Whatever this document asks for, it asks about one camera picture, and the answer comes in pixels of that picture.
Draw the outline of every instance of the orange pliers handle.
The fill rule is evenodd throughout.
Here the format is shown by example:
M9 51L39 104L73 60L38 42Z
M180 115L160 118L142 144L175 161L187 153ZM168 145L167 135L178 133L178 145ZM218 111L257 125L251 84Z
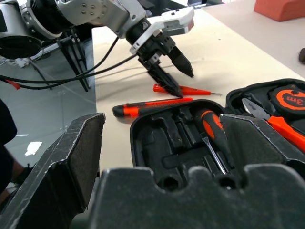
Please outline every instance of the orange pliers handle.
M305 153L305 136L296 132L283 117L271 116L268 123L280 133L281 136L297 146Z

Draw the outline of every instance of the white table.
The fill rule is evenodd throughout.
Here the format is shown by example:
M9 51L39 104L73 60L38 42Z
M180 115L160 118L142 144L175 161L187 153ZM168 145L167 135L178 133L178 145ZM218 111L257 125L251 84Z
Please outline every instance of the white table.
M217 11L217 7L214 7L213 13ZM194 99L210 99L225 106L226 95L234 89L282 78L303 79L211 16L208 11L196 10L195 27L192 31L173 37L179 49L191 61L195 77L191 79L180 73L172 67L168 58L161 59L164 69L180 85L223 94L222 97L194 96ZM115 35L107 28L93 31L95 63L104 56L114 38ZM127 41L119 41L100 69L130 56L129 48L130 44ZM170 95L153 92L153 84L154 80L136 59L111 72L96 76L97 111L106 114L102 136L101 170L132 166L130 125L119 122L112 114L112 107L125 103L172 98Z

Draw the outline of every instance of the tape measure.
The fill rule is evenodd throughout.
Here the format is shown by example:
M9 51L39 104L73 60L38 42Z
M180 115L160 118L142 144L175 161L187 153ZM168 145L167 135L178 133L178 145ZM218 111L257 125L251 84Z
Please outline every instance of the tape measure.
M276 110L290 118L305 117L305 91L294 84L275 89L270 99Z

